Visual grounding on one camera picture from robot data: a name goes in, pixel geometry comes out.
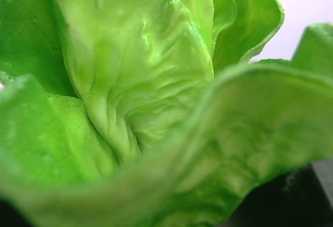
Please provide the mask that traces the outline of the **green lettuce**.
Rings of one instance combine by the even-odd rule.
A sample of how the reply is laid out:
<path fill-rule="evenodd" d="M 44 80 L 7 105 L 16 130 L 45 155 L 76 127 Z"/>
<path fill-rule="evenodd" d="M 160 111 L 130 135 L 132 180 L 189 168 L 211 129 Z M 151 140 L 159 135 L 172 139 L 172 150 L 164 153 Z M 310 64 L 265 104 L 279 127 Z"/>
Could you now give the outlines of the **green lettuce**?
<path fill-rule="evenodd" d="M 33 226 L 215 226 L 332 158 L 332 24 L 277 0 L 1 0 L 1 200 Z"/>

